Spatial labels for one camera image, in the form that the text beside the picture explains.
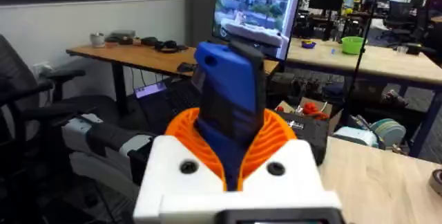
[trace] box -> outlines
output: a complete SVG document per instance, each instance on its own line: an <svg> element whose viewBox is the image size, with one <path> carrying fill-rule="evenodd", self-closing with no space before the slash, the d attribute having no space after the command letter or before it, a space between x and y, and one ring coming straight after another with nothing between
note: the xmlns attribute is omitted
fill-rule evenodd
<svg viewBox="0 0 442 224"><path fill-rule="evenodd" d="M325 104L325 102L320 102L317 100L309 99L307 97L302 97L299 105L304 106L304 104L307 102L313 102L316 105L316 107L320 110L324 107L324 104ZM282 101L278 106L281 106L284 109L285 113L294 113L295 112L295 108L288 105L288 103L286 103L285 101ZM332 114L332 110L333 110L333 105L330 103L327 103L327 106L325 106L323 112L327 115L330 115L330 114ZM336 126L339 123L341 115L342 115L342 110L340 110L335 116L332 116L332 118L330 118L330 120L329 120L329 133L328 133L329 135L331 135L334 132L334 129L336 128Z"/></svg>

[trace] cup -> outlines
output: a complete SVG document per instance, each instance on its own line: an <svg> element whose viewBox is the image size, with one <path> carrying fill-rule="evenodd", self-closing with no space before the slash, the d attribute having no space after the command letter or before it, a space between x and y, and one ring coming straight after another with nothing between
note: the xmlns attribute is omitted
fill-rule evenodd
<svg viewBox="0 0 442 224"><path fill-rule="evenodd" d="M105 47L103 33L97 32L97 33L90 34L90 43L92 44L92 47L94 47L94 48Z"/></svg>

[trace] small container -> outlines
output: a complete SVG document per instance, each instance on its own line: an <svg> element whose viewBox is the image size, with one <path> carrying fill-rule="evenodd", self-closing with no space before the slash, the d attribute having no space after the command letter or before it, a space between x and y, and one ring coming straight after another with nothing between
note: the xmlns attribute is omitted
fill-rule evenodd
<svg viewBox="0 0 442 224"><path fill-rule="evenodd" d="M350 55L359 55L363 42L362 37L344 37L343 52Z"/></svg>
<svg viewBox="0 0 442 224"><path fill-rule="evenodd" d="M301 42L301 46L303 48L314 48L316 45L316 42L310 41L310 40L304 40Z"/></svg>
<svg viewBox="0 0 442 224"><path fill-rule="evenodd" d="M94 48L104 48L106 45L104 43L103 33L97 32L90 34L90 43Z"/></svg>

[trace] desk leg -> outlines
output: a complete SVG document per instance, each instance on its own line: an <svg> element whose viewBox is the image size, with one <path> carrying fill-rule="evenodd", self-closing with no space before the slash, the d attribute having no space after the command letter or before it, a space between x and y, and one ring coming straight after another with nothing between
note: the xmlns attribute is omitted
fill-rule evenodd
<svg viewBox="0 0 442 224"><path fill-rule="evenodd" d="M431 101L431 105L428 108L427 113L425 114L425 119L422 121L421 128L419 129L419 132L417 133L414 143L410 149L409 156L413 158L417 158L419 156L419 153L422 150L423 143L428 137L428 134L430 133L431 127L433 125L434 120L436 119L437 114L439 113L439 110L442 106L442 92L436 91L436 94L433 97L433 100Z"/></svg>
<svg viewBox="0 0 442 224"><path fill-rule="evenodd" d="M126 85L124 84L123 66L112 63L112 73L118 112L121 116L123 116L129 112L127 109Z"/></svg>
<svg viewBox="0 0 442 224"><path fill-rule="evenodd" d="M405 93L407 92L408 86L401 86L401 88L399 89L399 95L404 97Z"/></svg>

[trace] green bowl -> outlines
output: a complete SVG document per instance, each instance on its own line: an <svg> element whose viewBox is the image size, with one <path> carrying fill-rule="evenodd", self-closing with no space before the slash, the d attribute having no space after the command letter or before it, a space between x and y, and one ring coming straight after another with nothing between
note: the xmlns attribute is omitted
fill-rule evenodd
<svg viewBox="0 0 442 224"><path fill-rule="evenodd" d="M350 55L359 55L363 41L362 37L344 37L343 52Z"/></svg>

